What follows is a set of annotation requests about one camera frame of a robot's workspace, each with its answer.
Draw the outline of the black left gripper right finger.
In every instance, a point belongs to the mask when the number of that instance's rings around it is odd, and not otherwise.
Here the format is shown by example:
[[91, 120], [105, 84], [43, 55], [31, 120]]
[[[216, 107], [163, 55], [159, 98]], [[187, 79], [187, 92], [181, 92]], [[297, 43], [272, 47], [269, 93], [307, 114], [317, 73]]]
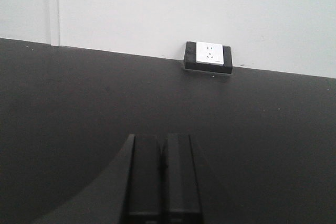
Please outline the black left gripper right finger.
[[235, 204], [190, 135], [168, 135], [163, 162], [165, 223], [236, 223]]

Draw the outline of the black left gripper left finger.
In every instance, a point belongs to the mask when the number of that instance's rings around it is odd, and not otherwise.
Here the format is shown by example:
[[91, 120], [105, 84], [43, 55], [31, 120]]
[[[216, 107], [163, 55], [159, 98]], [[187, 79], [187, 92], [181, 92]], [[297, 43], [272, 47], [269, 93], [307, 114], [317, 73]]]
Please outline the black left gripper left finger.
[[162, 223], [160, 166], [157, 138], [130, 134], [90, 185], [35, 223]]

